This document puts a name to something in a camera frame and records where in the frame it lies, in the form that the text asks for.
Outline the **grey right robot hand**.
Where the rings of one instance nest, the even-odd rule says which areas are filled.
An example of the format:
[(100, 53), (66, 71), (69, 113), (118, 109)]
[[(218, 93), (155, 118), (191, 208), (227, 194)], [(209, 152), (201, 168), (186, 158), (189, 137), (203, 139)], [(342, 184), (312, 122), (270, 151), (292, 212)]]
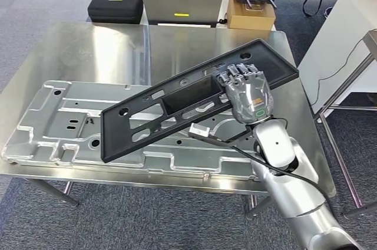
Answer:
[(253, 125), (271, 117), (274, 99), (270, 87), (254, 64), (231, 64), (217, 79), (225, 87), (233, 116), (239, 123)]

